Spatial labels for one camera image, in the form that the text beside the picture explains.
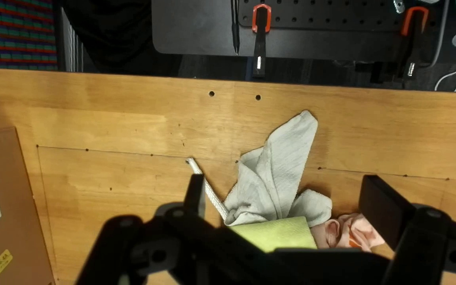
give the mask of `wooden tabletop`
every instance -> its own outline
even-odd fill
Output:
[[[240,155],[302,110],[319,127],[300,188],[330,196],[334,216],[356,211],[362,176],[377,173],[456,220],[456,93],[0,70],[0,127],[17,128],[59,284],[105,220],[181,201],[186,157],[224,198]],[[209,203],[206,218],[220,224]]]

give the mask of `pink cloth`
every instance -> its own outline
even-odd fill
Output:
[[[311,234],[319,249],[358,247],[371,252],[371,247],[385,243],[376,229],[360,213],[342,215],[337,220],[327,220],[313,226]]]

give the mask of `dark floor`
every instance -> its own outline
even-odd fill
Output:
[[[216,80],[246,80],[247,58],[227,56],[184,55],[178,77]],[[456,65],[437,64],[430,70],[419,70],[417,79],[406,84],[407,90],[434,90],[445,74],[456,71]],[[85,56],[84,72],[98,72]],[[370,74],[355,72],[353,63],[327,60],[269,58],[264,82],[402,89],[402,84],[372,84]],[[438,91],[453,91],[456,74],[442,81]]]

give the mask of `brown cardboard box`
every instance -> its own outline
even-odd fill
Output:
[[[0,284],[54,284],[15,128],[0,129]]]

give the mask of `light green cloth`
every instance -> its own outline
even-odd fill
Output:
[[[278,248],[317,249],[306,217],[283,218],[230,227],[266,253]]]

